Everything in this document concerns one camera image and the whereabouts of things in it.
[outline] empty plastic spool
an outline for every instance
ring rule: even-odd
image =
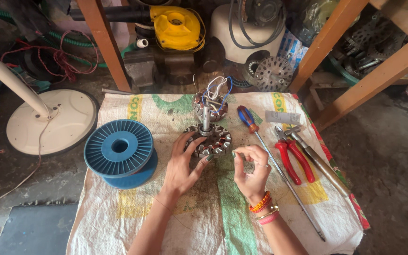
[[[108,122],[94,131],[84,147],[84,160],[118,189],[133,189],[147,182],[158,162],[150,130],[129,119]]]

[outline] black pipe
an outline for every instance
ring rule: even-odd
[[[148,6],[113,6],[104,7],[104,10],[109,22],[150,22],[150,10]],[[80,9],[71,9],[70,16],[73,20],[84,21],[84,15]]]

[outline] pliers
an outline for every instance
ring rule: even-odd
[[[291,161],[289,160],[289,155],[287,154],[287,149],[289,149],[292,152],[292,154],[294,154],[300,165],[302,165],[309,183],[313,183],[315,181],[314,174],[311,171],[311,167],[308,164],[308,161],[306,161],[303,154],[298,150],[297,146],[295,145],[295,141],[288,139],[284,131],[278,126],[275,127],[275,133],[279,139],[278,142],[275,144],[275,148],[280,150],[281,160],[283,161],[283,165],[286,168],[286,171],[291,177],[292,181],[296,185],[300,185],[302,183],[302,181],[292,168]]]

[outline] dark floor mat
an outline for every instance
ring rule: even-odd
[[[15,206],[0,237],[0,255],[65,254],[78,204]]]

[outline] fan base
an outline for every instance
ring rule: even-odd
[[[57,89],[39,95],[54,110],[41,139],[41,155],[61,152],[82,141],[93,128],[97,118],[97,106],[86,94]],[[38,140],[47,121],[38,116],[27,103],[12,114],[6,133],[10,144],[25,154],[38,155]]]

